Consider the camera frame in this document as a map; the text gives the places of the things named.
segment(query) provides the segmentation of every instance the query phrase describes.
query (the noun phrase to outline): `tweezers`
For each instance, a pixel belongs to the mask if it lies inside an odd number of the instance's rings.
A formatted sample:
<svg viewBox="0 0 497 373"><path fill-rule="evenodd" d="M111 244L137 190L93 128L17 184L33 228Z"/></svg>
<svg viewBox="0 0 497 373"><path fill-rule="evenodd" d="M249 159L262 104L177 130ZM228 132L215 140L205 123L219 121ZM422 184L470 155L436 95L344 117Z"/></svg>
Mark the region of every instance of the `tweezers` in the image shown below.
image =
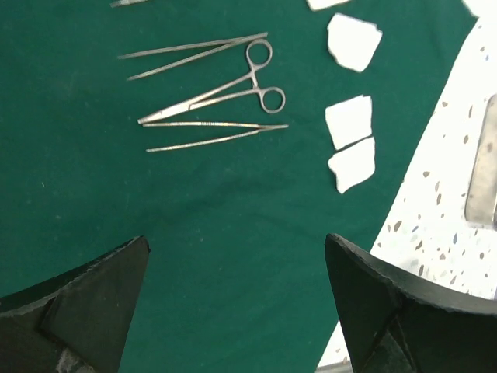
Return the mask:
<svg viewBox="0 0 497 373"><path fill-rule="evenodd" d="M125 54L125 55L119 56L118 58L120 60L124 60L124 59L128 59L128 58L149 56L152 54L168 53L168 52L174 52L174 51L185 51L188 49L201 48L201 47L214 47L214 46L219 45L219 47L217 47L217 48L209 49L208 51L194 54L191 57L183 58L182 60L172 62L171 64L161 66L160 68L155 68L153 70L146 71L146 72L143 72L141 74L134 75L134 76L127 78L127 81L131 81L131 80L136 80L139 78L145 78L145 77L153 75L153 74L158 74L159 72L169 70L170 68L176 68L178 66L181 66L182 64L186 64L188 62L198 60L199 58L206 57L206 56L209 56L211 54L224 51L228 48L235 47L239 44L247 43L249 41L253 41L253 40L257 40L257 39L262 39L262 38L265 38L267 36L268 36L268 33L258 33L256 35L250 35L247 37L236 37L233 39L206 41L203 43L194 43L194 44L187 44L187 45L178 45L175 47L150 49L149 51L141 51L141 52L134 52L134 53L130 53L130 54Z"/></svg>
<svg viewBox="0 0 497 373"><path fill-rule="evenodd" d="M261 124L246 124L246 123L219 123L219 122L175 122L175 123L146 123L142 124L142 127L187 127L187 126L197 126L197 127L239 127L239 128L255 128L254 131L245 132L243 134L234 134L232 136L226 136L224 138L215 138L212 140L190 142L188 144L165 146L161 148L149 148L147 152L166 152L169 150L178 150L184 148L192 148L193 146L216 144L218 142L235 140L236 138L244 138L246 136L252 136L253 134L258 134L264 131L281 130L288 128L288 124L277 124L271 126L263 126Z"/></svg>
<svg viewBox="0 0 497 373"><path fill-rule="evenodd" d="M148 0L118 0L117 2L111 2L110 7L116 8L117 6L132 5L139 2L147 2Z"/></svg>

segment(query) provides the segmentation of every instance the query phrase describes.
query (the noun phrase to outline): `forceps finger ring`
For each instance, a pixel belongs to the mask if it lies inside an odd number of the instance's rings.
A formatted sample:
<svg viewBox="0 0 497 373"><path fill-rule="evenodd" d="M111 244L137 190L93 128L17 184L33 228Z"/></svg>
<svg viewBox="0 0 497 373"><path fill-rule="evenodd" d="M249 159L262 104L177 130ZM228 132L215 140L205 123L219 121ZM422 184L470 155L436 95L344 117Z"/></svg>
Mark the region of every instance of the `forceps finger ring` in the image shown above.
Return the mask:
<svg viewBox="0 0 497 373"><path fill-rule="evenodd" d="M281 103L276 109L270 109L269 107L266 106L266 103L264 102L264 97L266 97L266 94L269 92L276 92L278 93L278 95L280 95ZM287 97L285 96L285 92L278 87L259 89L259 99L261 102L262 109L268 114L279 113L285 107L285 103L287 103Z"/></svg>
<svg viewBox="0 0 497 373"><path fill-rule="evenodd" d="M252 60L252 57L250 57L250 50L257 44L262 44L264 47L267 48L268 51L268 57L262 64L254 62L254 60ZM266 67L271 62L271 59L273 58L273 47L271 47L271 44L266 39L257 39L252 41L247 46L247 49L245 50L245 56L247 57L247 62L250 66L250 70L255 72L257 70L260 70L261 68Z"/></svg>

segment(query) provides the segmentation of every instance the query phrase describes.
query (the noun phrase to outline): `green cloth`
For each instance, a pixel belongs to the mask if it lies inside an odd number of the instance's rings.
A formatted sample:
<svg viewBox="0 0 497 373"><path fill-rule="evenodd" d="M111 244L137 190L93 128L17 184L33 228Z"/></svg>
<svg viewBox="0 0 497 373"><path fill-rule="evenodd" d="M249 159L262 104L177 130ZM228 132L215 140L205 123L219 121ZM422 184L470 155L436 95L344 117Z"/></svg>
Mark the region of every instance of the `green cloth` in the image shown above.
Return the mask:
<svg viewBox="0 0 497 373"><path fill-rule="evenodd" d="M370 248L474 19L454 0L321 12L305 0L108 1L0 4L0 295L145 235L150 262L120 371L312 371L337 321L325 235ZM362 74L327 51L334 12L384 33ZM290 128L146 153L237 133L136 120L245 74L245 50L136 82L125 78L196 51L116 56L264 31L274 56L259 83L286 92L281 113L252 95L174 119ZM377 168L339 195L324 112L361 94L373 98Z"/></svg>

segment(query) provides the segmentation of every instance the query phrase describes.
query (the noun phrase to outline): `surgical instrument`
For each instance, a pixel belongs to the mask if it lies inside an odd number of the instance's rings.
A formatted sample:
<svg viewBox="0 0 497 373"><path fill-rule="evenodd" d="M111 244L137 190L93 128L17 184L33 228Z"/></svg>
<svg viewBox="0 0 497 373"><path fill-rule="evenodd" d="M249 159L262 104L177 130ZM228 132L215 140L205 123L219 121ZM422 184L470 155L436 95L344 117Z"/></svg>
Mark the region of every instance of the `surgical instrument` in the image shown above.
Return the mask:
<svg viewBox="0 0 497 373"><path fill-rule="evenodd" d="M217 47L217 48L209 49L208 51L194 54L193 56L183 58L182 60L172 62L171 64L161 66L160 68L155 68L153 70L146 71L146 72L143 72L141 74L137 74L137 75L134 75L134 76L127 78L128 81L131 81L131 80L136 80L139 78L145 78L145 77L153 75L153 74L158 74L159 72L169 70L170 68L176 68L178 66L181 66L182 64L186 64L188 62L198 60L199 58L206 57L206 56L209 56L211 54L224 51L228 48L235 47L239 44L243 44L243 43L247 43L249 41L253 41L253 40L267 37L267 35L268 35L268 33L258 33L256 35L250 35L247 37L236 37L234 39L215 40L215 41L207 41L207 42L203 42L203 43L179 45L176 47L150 49L149 51L141 51L141 52L134 52L134 53L130 53L130 54L125 54L125 55L119 56L118 58L123 60L123 59L128 59L128 58L149 56L152 54L168 53L168 52L173 52L173 51L184 51L184 50L193 49L193 48L200 48L200 47L214 47L214 46L219 45L219 47Z"/></svg>
<svg viewBox="0 0 497 373"><path fill-rule="evenodd" d="M272 131L288 128L288 124L278 124L271 126L263 126L261 124L244 124L244 123L219 123L219 122L175 122L175 123L146 123L143 127L186 127L186 126L197 126L197 127L241 127L241 128L255 128L253 131L245 132L242 134L234 134L232 136L226 136L223 138L215 138L212 140L190 142L188 144L165 146L162 148L150 148L147 152L165 152L168 150L177 150L183 148L192 148L194 146L216 144L218 142L235 140L236 138L244 138L246 136L251 136L253 134L258 134L263 131Z"/></svg>
<svg viewBox="0 0 497 373"><path fill-rule="evenodd" d="M133 4L137 4L139 2L147 2L147 1L148 0L118 0L117 2L111 2L110 7L116 8L117 6L133 5Z"/></svg>
<svg viewBox="0 0 497 373"><path fill-rule="evenodd" d="M497 94L487 104L464 216L476 225L497 230Z"/></svg>
<svg viewBox="0 0 497 373"><path fill-rule="evenodd" d="M268 49L268 52L269 52L269 57L262 64L255 63L250 57L250 49L256 44L264 45ZM270 87L270 88L264 88L264 89L259 88L259 83L257 82L257 78L255 76L255 73L258 70L261 70L262 68L266 67L268 65L268 63L271 61L271 58L273 58L273 48L271 47L271 44L267 40L264 40L264 39L254 40L247 46L245 56L247 58L248 66L250 67L250 72L248 72L247 74L241 76L238 79L235 79L232 82L226 83L226 84L224 84L216 89L212 89L209 92L205 92L197 97L193 97L192 99L188 99L186 101L183 101L182 103L177 103L176 105L172 105L168 108L159 110L156 113L147 115L146 117L139 119L138 123L145 124L145 123L149 123L149 122L155 122L155 121L162 120L162 119L165 119L168 117L172 117L173 115L176 115L176 114L185 113L185 112L190 111L190 110L195 110L195 109L199 109L199 108L204 107L204 106L212 105L215 103L220 103L220 102L226 101L228 99L234 99L237 97L247 96L247 95L251 95L251 94L256 94L259 96L259 102L260 102L261 107L264 111L266 111L267 113L270 113L270 114L279 113L284 108L285 102L287 100L287 98L285 97L285 92L282 89L277 88L277 87ZM245 91L241 91L241 92L237 92L237 93L231 93L231 94L228 94L225 96L211 98L212 96L218 94L219 92L223 92L225 89L229 89L232 86L237 85L238 83L241 83L247 79L252 80L252 88L251 89L247 89ZM269 109L266 106L266 104L264 103L264 97L266 96L266 94L268 92L277 92L281 96L281 104L279 107L277 107L274 110Z"/></svg>

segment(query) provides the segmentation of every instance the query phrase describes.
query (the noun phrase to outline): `speckled white surface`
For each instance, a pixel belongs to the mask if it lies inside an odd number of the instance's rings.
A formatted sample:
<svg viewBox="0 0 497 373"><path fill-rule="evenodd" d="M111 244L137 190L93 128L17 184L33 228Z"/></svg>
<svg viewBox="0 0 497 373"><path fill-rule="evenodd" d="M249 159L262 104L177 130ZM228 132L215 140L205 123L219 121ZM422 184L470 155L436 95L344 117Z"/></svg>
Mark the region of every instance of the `speckled white surface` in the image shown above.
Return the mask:
<svg viewBox="0 0 497 373"><path fill-rule="evenodd" d="M497 11L495 0L463 0L463 3L477 17L487 16L489 13Z"/></svg>
<svg viewBox="0 0 497 373"><path fill-rule="evenodd" d="M497 232L464 220L486 100L497 92L497 23L479 19L371 253L429 281L482 298L497 287ZM319 366L349 359L338 324Z"/></svg>

